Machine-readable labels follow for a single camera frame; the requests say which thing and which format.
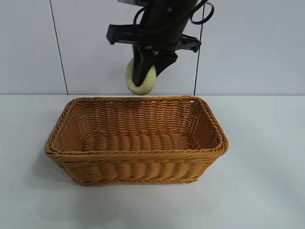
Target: yellow ball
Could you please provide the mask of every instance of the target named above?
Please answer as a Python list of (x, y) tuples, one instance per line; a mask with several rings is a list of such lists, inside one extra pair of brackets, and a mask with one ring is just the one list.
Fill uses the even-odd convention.
[(152, 91), (157, 80), (157, 72), (154, 65), (148, 71), (143, 83), (138, 87), (132, 81), (132, 74), (133, 74), (133, 59), (129, 62), (126, 69), (126, 82), (129, 90), (136, 95), (146, 95)]

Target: white table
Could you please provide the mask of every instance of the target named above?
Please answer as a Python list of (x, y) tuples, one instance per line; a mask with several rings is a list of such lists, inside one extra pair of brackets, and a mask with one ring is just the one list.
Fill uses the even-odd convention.
[(305, 97), (205, 96), (227, 154), (185, 185), (74, 184), (44, 152), (77, 96), (0, 96), (3, 229), (303, 229)]

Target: white wall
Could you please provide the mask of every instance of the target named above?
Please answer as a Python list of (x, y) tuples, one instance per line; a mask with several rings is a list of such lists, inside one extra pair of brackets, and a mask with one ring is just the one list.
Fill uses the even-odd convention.
[(211, 2), (197, 95), (305, 94), (305, 1)]
[[(117, 0), (51, 2), (69, 94), (130, 94), (125, 70), (132, 46), (110, 45), (106, 33), (109, 24), (131, 24), (139, 7)], [(189, 24), (185, 33), (199, 37), (200, 26)], [(176, 64), (158, 77), (152, 94), (193, 94), (197, 54), (178, 54)]]
[(0, 1), (0, 94), (65, 94), (48, 0)]

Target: woven basket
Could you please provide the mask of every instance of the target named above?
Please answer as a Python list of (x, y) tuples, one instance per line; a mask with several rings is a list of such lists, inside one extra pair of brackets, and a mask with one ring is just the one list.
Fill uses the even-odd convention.
[(227, 149), (211, 109), (192, 96), (72, 100), (45, 146), (82, 185), (190, 183)]

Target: basket rim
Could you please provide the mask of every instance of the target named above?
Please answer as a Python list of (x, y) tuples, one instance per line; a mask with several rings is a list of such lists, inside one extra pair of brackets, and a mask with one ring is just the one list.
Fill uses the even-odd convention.
[[(135, 100), (136, 101), (143, 101), (143, 102), (152, 102), (154, 100), (158, 101), (168, 101), (168, 100), (181, 100), (181, 101), (187, 101), (189, 102), (190, 100), (196, 100), (199, 103), (201, 103), (202, 107), (204, 108), (204, 113), (208, 116), (209, 120), (211, 123), (214, 125), (216, 132), (216, 135), (218, 136), (218, 145), (215, 146), (214, 148), (204, 148), (204, 149), (186, 149), (186, 150), (179, 150), (179, 149), (174, 149), (174, 150), (137, 150), (137, 151), (129, 151), (129, 150), (107, 150), (107, 151), (60, 151), (59, 149), (55, 148), (53, 146), (54, 141), (56, 141), (58, 133), (61, 132), (67, 117), (69, 116), (71, 110), (77, 105), (78, 102), (92, 102), (92, 101), (97, 101), (99, 103), (105, 102), (108, 103), (109, 101), (126, 101), (126, 103), (133, 103)], [(118, 156), (127, 156), (130, 154), (133, 155), (140, 155), (140, 154), (152, 154), (154, 157), (158, 154), (164, 154), (168, 153), (176, 155), (177, 157), (183, 156), (183, 154), (187, 154), (191, 152), (192, 154), (196, 155), (196, 158), (199, 158), (201, 156), (204, 156), (206, 158), (207, 156), (212, 156), (214, 154), (219, 154), (218, 156), (223, 155), (228, 148), (228, 140), (224, 134), (223, 129), (220, 127), (218, 121), (216, 120), (215, 116), (213, 115), (209, 105), (207, 104), (206, 101), (201, 99), (200, 97), (197, 96), (153, 96), (153, 97), (80, 97), (71, 100), (68, 102), (60, 115), (55, 127), (53, 128), (47, 142), (45, 145), (45, 152), (49, 156), (54, 156), (54, 157), (76, 157), (76, 156), (84, 156), (86, 159), (89, 159), (89, 156), (101, 156), (108, 158), (109, 156), (113, 155), (118, 155)]]

